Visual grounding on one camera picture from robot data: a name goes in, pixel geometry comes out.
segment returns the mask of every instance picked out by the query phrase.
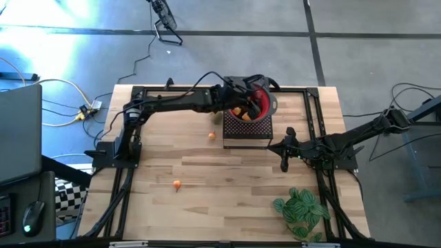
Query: green leaf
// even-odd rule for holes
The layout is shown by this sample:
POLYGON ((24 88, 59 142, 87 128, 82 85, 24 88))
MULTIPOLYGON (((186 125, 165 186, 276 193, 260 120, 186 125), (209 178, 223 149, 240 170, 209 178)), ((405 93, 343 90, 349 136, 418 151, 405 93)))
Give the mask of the green leaf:
POLYGON ((309 240, 310 242, 320 242, 320 240, 322 239, 322 233, 317 233, 316 235, 312 236, 311 239, 309 240))
POLYGON ((317 204, 316 197, 309 192, 309 190, 302 190, 299 196, 302 202, 304 202, 307 206, 314 206, 317 204))
POLYGON ((287 201, 287 203, 286 203, 286 206, 288 207, 288 208, 293 208, 294 207, 294 204, 296 204, 296 202, 298 202, 298 199, 296 199, 296 198, 291 198, 291 199, 289 199, 288 201, 287 201))
POLYGON ((303 202, 297 201, 292 210, 296 215, 305 215, 308 212, 308 207, 303 202))
POLYGON ((296 220, 297 222, 306 221, 305 216, 300 214, 296 215, 296 220))
POLYGON ((308 236, 308 230, 304 227, 294 227, 292 233, 299 238, 306 238, 308 236))
POLYGON ((308 213, 305 215, 305 220, 308 222, 308 230, 312 231, 312 229, 317 225, 320 221, 320 216, 317 216, 312 213, 308 213))
POLYGON ((328 208, 325 206, 322 206, 322 209, 323 209, 323 218, 330 220, 331 216, 329 215, 328 208))
POLYGON ((296 221, 296 217, 290 208, 283 207, 282 214, 286 222, 294 223, 296 221))
POLYGON ((276 199, 273 201, 274 209, 276 209, 277 212, 282 213, 282 209, 285 206, 285 201, 283 199, 276 199))
POLYGON ((326 208, 324 208, 322 205, 317 204, 309 208, 309 211, 311 214, 315 214, 317 216, 323 216, 323 218, 329 219, 329 213, 326 208))
POLYGON ((298 195, 298 189, 296 189, 296 188, 291 188, 291 189, 289 189, 289 195, 291 196, 291 198, 299 198, 299 195, 298 195))

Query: wooden tabletop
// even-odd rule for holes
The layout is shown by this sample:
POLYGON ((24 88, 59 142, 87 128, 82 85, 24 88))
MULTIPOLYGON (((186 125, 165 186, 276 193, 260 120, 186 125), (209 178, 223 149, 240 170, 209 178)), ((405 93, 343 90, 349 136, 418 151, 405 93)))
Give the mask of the wooden tabletop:
MULTIPOLYGON (((130 100, 132 86, 115 85, 106 130, 130 100)), ((327 133, 344 132, 336 88, 318 89, 327 133)), ((273 115, 273 142, 279 142, 289 126, 296 130, 300 141, 307 141, 302 96, 275 95, 278 109, 273 115)), ((315 113, 314 102, 310 102, 315 113)), ((222 127, 213 126, 211 119, 210 114, 193 111, 164 112, 152 115, 143 126, 143 152, 132 183, 124 239, 294 241, 272 201, 288 199, 290 187, 309 189, 318 195, 314 171, 301 160, 291 158, 289 171, 282 173, 280 157, 270 151, 223 149, 222 127), (214 141, 208 139, 213 130, 217 133, 214 141), (172 187, 174 180, 182 182, 178 192, 172 187)), ((112 141, 121 124, 119 116, 104 140, 112 141)), ((114 174, 115 169, 103 169, 92 179, 79 235, 90 230, 108 206, 114 174)), ((336 171, 335 176, 342 208, 356 227, 369 236, 357 182, 346 171, 336 171)), ((337 235, 334 212, 330 214, 337 235)), ((119 208, 112 233, 118 219, 119 208)), ((321 220, 314 231, 323 230, 321 220)))

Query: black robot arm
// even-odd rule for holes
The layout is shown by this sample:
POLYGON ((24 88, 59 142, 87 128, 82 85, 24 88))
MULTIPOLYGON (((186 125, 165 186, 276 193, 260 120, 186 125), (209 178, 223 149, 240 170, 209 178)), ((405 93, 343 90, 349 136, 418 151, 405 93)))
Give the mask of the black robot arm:
POLYGON ((311 141, 300 142, 296 139, 294 128, 287 128, 285 138, 268 147, 282 158, 280 168, 288 170, 288 158, 298 157, 308 160, 316 169, 335 169, 337 162, 344 164, 355 158, 361 149, 353 150, 352 146, 379 134, 399 134, 409 129, 410 120, 401 110, 394 107, 368 123, 353 128, 342 134, 330 134, 311 141))
POLYGON ((242 81, 215 85, 210 89, 195 89, 180 96, 144 96, 124 105, 124 121, 120 135, 114 142, 114 158, 128 159, 133 155, 131 143, 137 128, 144 125, 156 112, 193 110, 199 113, 219 112, 235 107, 246 107, 250 112, 259 112, 249 100, 252 90, 247 90, 242 81))

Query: computer monitor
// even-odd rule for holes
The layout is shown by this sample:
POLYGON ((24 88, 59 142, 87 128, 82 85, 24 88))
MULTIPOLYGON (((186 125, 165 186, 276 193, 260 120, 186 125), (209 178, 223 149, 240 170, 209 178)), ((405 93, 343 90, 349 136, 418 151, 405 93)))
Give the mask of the computer monitor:
POLYGON ((41 171, 41 85, 0 92, 0 185, 41 171))

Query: concrete floor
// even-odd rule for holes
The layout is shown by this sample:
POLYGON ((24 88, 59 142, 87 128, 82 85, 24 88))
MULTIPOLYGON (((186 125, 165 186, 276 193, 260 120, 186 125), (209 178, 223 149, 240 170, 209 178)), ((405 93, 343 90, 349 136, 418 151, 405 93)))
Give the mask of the concrete floor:
MULTIPOLYGON (((310 3, 317 32, 441 33, 440 1, 310 0, 310 3)), ((301 0, 169 0, 169 4, 178 30, 308 31, 301 0)), ((0 16, 0 24, 69 28, 149 30, 149 21, 144 0, 16 0, 11 1, 0 16)), ((132 71, 133 61, 147 54, 151 39, 152 36, 7 30, 0 32, 0 56, 22 72, 74 81, 92 100, 99 94, 111 92, 117 79, 132 71)), ((225 75, 262 73, 281 85, 318 85, 309 38, 187 36, 183 39, 182 47, 155 41, 152 58, 138 63, 138 75, 121 83, 165 83, 168 77, 180 84, 193 83, 206 71, 216 70, 225 75)), ((383 110, 390 103, 389 90, 396 83, 441 87, 439 41, 318 39, 326 85, 337 87, 345 114, 383 110)), ((11 71, 4 63, 0 63, 0 70, 11 71)), ((206 80, 206 83, 217 82, 212 77, 206 80)), ((0 88, 20 85, 0 82, 0 88)), ((427 99, 421 92, 407 93, 399 98, 403 107, 412 109, 427 99)), ((81 96, 62 83, 46 83, 43 97, 73 106, 83 104, 81 96)), ((102 100, 108 105, 110 97, 102 100)), ((43 105, 51 110, 71 112, 59 106, 43 105)), ((97 119, 104 120, 105 113, 97 119)), ((349 129, 370 119, 346 118, 345 123, 349 129)), ((43 113, 43 120, 62 123, 70 118, 43 113)), ((102 124, 92 121, 86 124, 93 134, 103 128, 102 124)), ((416 189, 406 149, 369 163, 373 142, 365 142, 365 148, 357 155, 372 237, 439 247, 441 198, 404 203, 403 194, 416 189)), ((439 138, 431 138, 431 142, 441 145, 439 138)), ((381 137, 376 154, 401 144, 400 136, 381 137)), ((92 148, 92 139, 83 133, 81 123, 61 128, 43 127, 43 153, 47 156, 81 153, 92 148)), ((90 159, 70 157, 60 161, 86 163, 90 159)))

